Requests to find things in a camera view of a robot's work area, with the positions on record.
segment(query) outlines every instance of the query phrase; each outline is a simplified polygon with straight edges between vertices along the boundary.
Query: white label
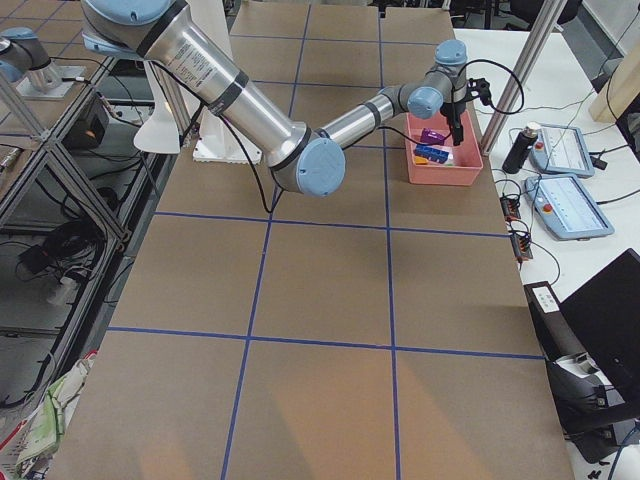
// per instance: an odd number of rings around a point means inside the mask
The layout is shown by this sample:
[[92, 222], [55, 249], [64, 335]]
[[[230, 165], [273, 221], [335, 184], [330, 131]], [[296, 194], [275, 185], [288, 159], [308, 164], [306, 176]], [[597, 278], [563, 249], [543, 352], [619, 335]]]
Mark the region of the white label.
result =
[[167, 67], [194, 92], [199, 92], [202, 84], [217, 72], [207, 57], [186, 40]]
[[538, 303], [542, 307], [542, 311], [544, 313], [560, 311], [560, 307], [558, 307], [558, 304], [556, 303], [556, 299], [553, 298], [553, 295], [551, 294], [551, 290], [549, 290], [547, 287], [534, 288], [533, 294], [538, 299]]

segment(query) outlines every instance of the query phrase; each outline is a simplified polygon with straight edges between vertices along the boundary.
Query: red object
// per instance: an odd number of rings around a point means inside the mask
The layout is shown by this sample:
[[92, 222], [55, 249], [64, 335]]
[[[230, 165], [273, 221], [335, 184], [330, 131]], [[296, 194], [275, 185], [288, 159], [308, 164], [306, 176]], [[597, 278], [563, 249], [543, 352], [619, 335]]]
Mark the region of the red object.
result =
[[[451, 138], [447, 138], [445, 145], [453, 147], [453, 165], [416, 165], [413, 150], [415, 145], [405, 140], [407, 152], [407, 168], [409, 182], [420, 185], [471, 185], [480, 170], [482, 170], [482, 156], [478, 148], [471, 118], [468, 112], [461, 115], [464, 128], [464, 141], [457, 147], [453, 146]], [[429, 120], [421, 120], [410, 113], [405, 121], [405, 133], [407, 136], [418, 140], [422, 130], [428, 128], [442, 135], [449, 135], [449, 126], [444, 116], [439, 113]]]

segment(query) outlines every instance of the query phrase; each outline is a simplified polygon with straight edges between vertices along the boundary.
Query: purple object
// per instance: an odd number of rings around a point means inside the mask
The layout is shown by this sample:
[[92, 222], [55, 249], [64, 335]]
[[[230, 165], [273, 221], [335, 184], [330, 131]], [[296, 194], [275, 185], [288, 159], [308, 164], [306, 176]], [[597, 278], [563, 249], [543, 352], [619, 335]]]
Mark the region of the purple object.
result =
[[430, 128], [423, 128], [422, 135], [420, 135], [420, 143], [426, 143], [429, 145], [444, 145], [445, 136], [431, 130]]

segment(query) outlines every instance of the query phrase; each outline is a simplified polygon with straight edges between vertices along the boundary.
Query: spray can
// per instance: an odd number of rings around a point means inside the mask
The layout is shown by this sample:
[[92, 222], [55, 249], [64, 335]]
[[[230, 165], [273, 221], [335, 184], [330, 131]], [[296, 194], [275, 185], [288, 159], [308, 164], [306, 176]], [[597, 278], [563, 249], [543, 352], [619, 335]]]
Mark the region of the spray can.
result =
[[524, 165], [524, 161], [529, 156], [531, 147], [538, 139], [540, 128], [540, 125], [536, 122], [529, 122], [527, 126], [518, 133], [516, 141], [513, 142], [513, 146], [502, 164], [502, 170], [504, 172], [518, 173], [520, 171], [522, 165]]

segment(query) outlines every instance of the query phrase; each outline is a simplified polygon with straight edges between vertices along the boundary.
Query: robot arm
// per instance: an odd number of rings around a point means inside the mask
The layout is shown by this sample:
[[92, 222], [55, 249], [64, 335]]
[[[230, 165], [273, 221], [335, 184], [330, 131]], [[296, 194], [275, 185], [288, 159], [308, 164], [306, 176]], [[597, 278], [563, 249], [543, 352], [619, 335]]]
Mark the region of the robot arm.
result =
[[[385, 120], [411, 111], [429, 118], [438, 109], [464, 109], [460, 75], [464, 44], [448, 41], [422, 82], [383, 89], [368, 102], [313, 131], [282, 113], [191, 19], [184, 0], [82, 0], [85, 44], [98, 53], [139, 56], [161, 64], [214, 114], [227, 119], [264, 152], [285, 190], [326, 196], [342, 182], [342, 148]], [[451, 115], [450, 125], [455, 123]], [[461, 140], [461, 130], [456, 141]]]
[[26, 73], [36, 90], [47, 92], [62, 82], [38, 37], [29, 28], [16, 27], [0, 32], [0, 72], [10, 82]]

